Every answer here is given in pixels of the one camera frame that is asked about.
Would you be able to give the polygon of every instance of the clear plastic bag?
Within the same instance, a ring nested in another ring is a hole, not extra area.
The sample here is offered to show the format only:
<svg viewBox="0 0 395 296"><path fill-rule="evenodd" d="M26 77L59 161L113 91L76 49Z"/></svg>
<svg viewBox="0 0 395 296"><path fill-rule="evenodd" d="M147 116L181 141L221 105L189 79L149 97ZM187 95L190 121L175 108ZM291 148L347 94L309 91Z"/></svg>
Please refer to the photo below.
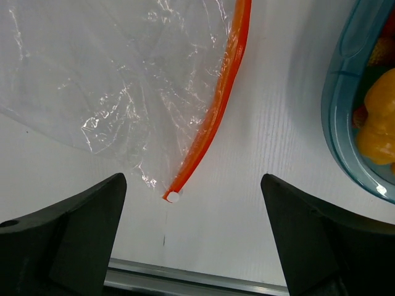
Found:
<svg viewBox="0 0 395 296"><path fill-rule="evenodd" d="M218 128L250 10L251 0L1 1L0 112L119 159L167 196Z"/></svg>

